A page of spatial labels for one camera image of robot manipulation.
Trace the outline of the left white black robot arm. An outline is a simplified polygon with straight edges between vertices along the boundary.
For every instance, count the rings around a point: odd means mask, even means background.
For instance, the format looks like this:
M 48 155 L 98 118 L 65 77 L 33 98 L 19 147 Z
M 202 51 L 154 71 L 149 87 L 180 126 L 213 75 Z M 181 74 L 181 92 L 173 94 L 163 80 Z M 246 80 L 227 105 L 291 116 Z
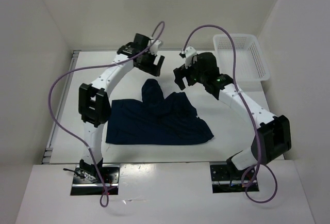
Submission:
M 161 56 L 154 64 L 162 41 L 136 34 L 132 42 L 121 46 L 112 62 L 90 84 L 81 84 L 78 94 L 78 112 L 84 123 L 84 142 L 87 147 L 79 161 L 79 168 L 90 182 L 98 182 L 103 176 L 102 134 L 111 115 L 109 97 L 120 80 L 133 68 L 152 76 L 159 76 L 164 61 Z

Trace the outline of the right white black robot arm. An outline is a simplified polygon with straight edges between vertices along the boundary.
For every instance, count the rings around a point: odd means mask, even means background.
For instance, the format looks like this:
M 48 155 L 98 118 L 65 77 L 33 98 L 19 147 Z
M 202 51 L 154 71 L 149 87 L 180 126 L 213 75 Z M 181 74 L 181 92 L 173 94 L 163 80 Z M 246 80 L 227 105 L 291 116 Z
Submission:
M 217 60 L 211 52 L 180 53 L 185 63 L 174 69 L 175 83 L 181 90 L 196 83 L 220 102 L 226 104 L 244 121 L 250 123 L 255 137 L 250 147 L 229 157 L 226 173 L 238 179 L 244 170 L 257 165 L 266 165 L 292 147 L 290 123 L 286 116 L 276 116 L 265 110 L 234 84 L 227 74 L 220 73 Z

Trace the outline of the navy blue shorts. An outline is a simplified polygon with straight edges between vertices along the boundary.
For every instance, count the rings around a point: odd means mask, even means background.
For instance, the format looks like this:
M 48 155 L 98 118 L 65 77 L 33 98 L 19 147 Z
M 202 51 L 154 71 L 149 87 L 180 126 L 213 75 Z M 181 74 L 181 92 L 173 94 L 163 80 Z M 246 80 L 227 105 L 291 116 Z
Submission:
M 184 92 L 164 97 L 155 79 L 147 79 L 142 100 L 112 101 L 106 143 L 114 145 L 192 146 L 206 143 L 214 135 L 198 117 Z

